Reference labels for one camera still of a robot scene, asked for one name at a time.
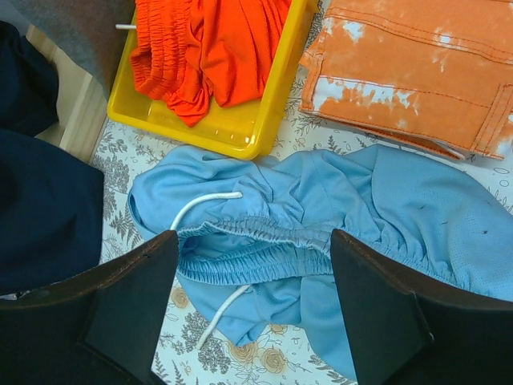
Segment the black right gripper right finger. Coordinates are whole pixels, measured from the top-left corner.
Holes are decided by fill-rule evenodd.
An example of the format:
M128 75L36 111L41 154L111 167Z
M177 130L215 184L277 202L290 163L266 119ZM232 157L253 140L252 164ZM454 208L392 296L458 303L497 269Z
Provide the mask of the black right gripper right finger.
M331 261L360 384L510 384L512 304L421 274L339 229Z

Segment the orange bleached denim shorts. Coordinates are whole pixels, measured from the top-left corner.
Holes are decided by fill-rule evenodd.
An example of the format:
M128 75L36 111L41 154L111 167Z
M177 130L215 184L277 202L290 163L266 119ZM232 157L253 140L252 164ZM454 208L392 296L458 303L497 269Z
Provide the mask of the orange bleached denim shorts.
M512 150L509 1L333 1L300 109L462 159Z

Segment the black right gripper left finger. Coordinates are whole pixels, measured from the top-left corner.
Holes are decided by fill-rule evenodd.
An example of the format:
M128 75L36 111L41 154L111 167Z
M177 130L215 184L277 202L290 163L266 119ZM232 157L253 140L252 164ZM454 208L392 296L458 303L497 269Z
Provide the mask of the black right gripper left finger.
M161 384L151 366L178 262L165 231L122 257L1 301L3 384Z

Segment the light blue shorts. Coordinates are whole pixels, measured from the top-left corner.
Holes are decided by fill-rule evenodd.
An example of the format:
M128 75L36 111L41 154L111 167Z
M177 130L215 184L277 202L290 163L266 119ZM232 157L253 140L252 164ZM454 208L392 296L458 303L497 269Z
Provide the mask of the light blue shorts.
M268 324L299 326L350 379L334 230L459 289L512 297L511 214L466 173L386 146L259 162L180 146L135 178L127 205L144 238L177 232L177 277L209 330L242 346Z

